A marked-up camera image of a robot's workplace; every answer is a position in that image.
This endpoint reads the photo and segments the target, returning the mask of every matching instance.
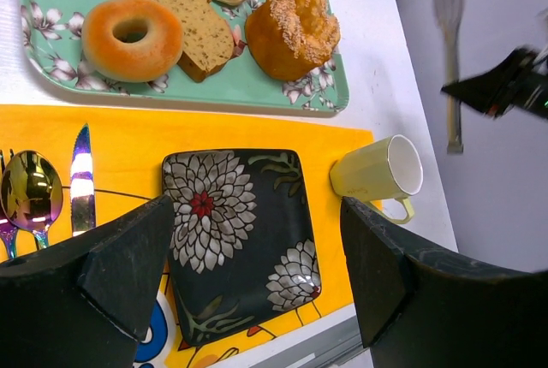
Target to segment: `black square plate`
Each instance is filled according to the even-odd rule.
[[[321,291],[301,162],[290,150],[172,154],[170,274],[187,344],[275,318]]]

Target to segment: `green tray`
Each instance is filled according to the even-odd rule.
[[[348,104],[348,83],[343,62],[334,54],[324,66],[298,81],[270,79],[253,60],[245,44],[244,23],[264,0],[247,0],[237,7],[214,3],[233,34],[241,36],[240,56],[202,83],[193,82],[181,69],[142,84],[106,79],[93,71],[81,55],[80,29],[84,15],[104,0],[21,0],[25,52],[48,80],[77,95],[108,94],[178,101],[266,107],[283,114],[287,109],[336,113]]]

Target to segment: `mug rim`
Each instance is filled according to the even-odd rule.
[[[392,144],[392,141],[396,138],[404,139],[409,145],[411,145],[411,148],[413,149],[416,161],[419,164],[420,180],[419,180],[419,184],[413,190],[407,190],[404,187],[402,187],[401,182],[398,181],[398,179],[396,178],[396,176],[394,174],[394,170],[392,168],[392,163],[390,162],[390,145]],[[408,196],[412,196],[412,195],[417,194],[420,191],[420,189],[422,188],[422,183],[424,181],[424,173],[423,173],[423,169],[422,169],[422,162],[420,161],[419,152],[417,151],[417,147],[414,146],[413,141],[411,141],[405,135],[402,135],[402,134],[393,135],[392,137],[390,137],[390,141],[388,142],[388,146],[386,147],[386,157],[387,157],[387,160],[388,160],[388,167],[390,169],[390,174],[392,175],[392,179],[394,180],[394,182],[396,183],[396,185],[400,189],[400,191],[407,194]]]

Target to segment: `mug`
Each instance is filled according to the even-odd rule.
[[[330,178],[338,195],[354,197],[391,222],[405,224],[414,216],[409,197],[422,187],[422,164],[413,143],[398,134],[348,153],[335,163]],[[407,216],[386,216],[372,204],[378,199],[395,199]]]

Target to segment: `fork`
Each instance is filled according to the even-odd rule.
[[[13,156],[14,151],[9,149],[9,157]],[[6,170],[6,164],[3,161],[2,150],[0,150],[0,169],[2,169],[1,174],[3,175],[3,172]],[[2,240],[3,244],[6,246],[9,259],[17,257],[17,247],[15,246],[17,231],[19,231],[19,229],[8,221],[8,218],[4,214],[3,210],[0,209],[0,240]]]

